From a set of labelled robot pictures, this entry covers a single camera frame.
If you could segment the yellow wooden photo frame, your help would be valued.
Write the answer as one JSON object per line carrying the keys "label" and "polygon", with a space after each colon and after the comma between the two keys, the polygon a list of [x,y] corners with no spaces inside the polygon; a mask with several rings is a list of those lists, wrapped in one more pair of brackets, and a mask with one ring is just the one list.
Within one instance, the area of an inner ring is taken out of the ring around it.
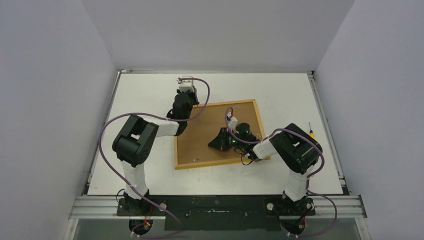
{"label": "yellow wooden photo frame", "polygon": [[265,136],[259,109],[255,99],[208,103],[204,111],[188,122],[184,132],[174,137],[174,168],[176,170],[211,167],[238,163],[241,155],[229,150],[208,146],[225,125],[225,112],[232,107],[239,123],[247,123],[257,139]]}

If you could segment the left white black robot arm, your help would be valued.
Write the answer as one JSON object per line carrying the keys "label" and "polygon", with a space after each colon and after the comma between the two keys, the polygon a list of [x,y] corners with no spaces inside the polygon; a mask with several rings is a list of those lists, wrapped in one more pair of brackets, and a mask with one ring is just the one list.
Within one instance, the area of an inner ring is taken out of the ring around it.
{"label": "left white black robot arm", "polygon": [[148,120],[131,114],[112,144],[112,150],[121,161],[124,177],[128,181],[123,194],[124,207],[139,216],[149,210],[149,201],[143,198],[149,193],[145,161],[155,139],[181,135],[188,126],[186,119],[190,118],[193,106],[199,104],[194,86],[180,87],[176,92],[166,120]]}

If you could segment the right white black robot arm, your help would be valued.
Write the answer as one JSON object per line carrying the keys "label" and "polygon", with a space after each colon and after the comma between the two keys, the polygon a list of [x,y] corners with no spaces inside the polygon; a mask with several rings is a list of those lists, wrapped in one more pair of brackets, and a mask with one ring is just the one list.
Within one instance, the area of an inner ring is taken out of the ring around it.
{"label": "right white black robot arm", "polygon": [[295,123],[278,129],[264,140],[254,136],[250,125],[245,122],[238,124],[233,131],[222,127],[207,146],[219,151],[234,148],[253,162],[274,155],[280,156],[289,168],[288,182],[283,191],[286,198],[282,201],[282,207],[290,215],[302,209],[302,199],[308,194],[309,178],[322,155],[321,145]]}

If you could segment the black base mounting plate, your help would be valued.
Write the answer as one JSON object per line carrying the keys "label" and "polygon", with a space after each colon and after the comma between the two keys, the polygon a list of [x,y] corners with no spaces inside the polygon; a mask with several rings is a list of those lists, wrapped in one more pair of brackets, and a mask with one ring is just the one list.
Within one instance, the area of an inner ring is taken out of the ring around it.
{"label": "black base mounting plate", "polygon": [[144,220],[153,225],[163,217],[166,231],[280,231],[282,227],[291,228],[303,223],[305,217],[316,214],[310,197],[299,203],[281,195],[152,195],[150,200],[173,216],[150,203],[145,213],[137,213],[124,207],[124,198],[119,199],[116,215],[129,217],[131,227]]}

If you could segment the yellow handled screwdriver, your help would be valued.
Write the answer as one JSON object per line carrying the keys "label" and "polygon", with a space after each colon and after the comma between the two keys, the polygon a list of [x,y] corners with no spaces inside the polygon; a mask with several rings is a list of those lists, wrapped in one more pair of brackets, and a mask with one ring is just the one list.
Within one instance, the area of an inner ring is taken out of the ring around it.
{"label": "yellow handled screwdriver", "polygon": [[312,129],[312,125],[311,125],[310,122],[308,122],[308,127],[309,127],[309,135],[310,135],[310,137],[313,138],[313,139],[315,139],[315,134],[314,134],[314,131]]}

